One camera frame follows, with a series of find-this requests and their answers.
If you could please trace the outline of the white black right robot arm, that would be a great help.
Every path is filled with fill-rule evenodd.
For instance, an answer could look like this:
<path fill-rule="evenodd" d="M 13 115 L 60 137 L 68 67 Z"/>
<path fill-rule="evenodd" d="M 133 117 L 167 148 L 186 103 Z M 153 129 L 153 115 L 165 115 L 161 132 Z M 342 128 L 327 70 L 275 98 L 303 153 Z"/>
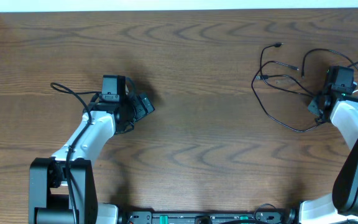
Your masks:
<path fill-rule="evenodd" d="M 350 153 L 330 194 L 300 204 L 299 223 L 358 223 L 358 98 L 340 96 L 328 109 Z"/>

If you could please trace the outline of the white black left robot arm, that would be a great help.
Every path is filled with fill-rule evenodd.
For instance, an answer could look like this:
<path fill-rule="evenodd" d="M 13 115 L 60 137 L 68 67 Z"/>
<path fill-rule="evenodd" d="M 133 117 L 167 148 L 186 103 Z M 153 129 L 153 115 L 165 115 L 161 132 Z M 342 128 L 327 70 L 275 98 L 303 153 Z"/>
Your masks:
<path fill-rule="evenodd" d="M 95 94 L 69 140 L 29 169 L 29 223 L 122 223 L 116 205 L 99 203 L 93 166 L 115 135 L 154 111 L 145 93 L 123 94 L 113 101 Z"/>

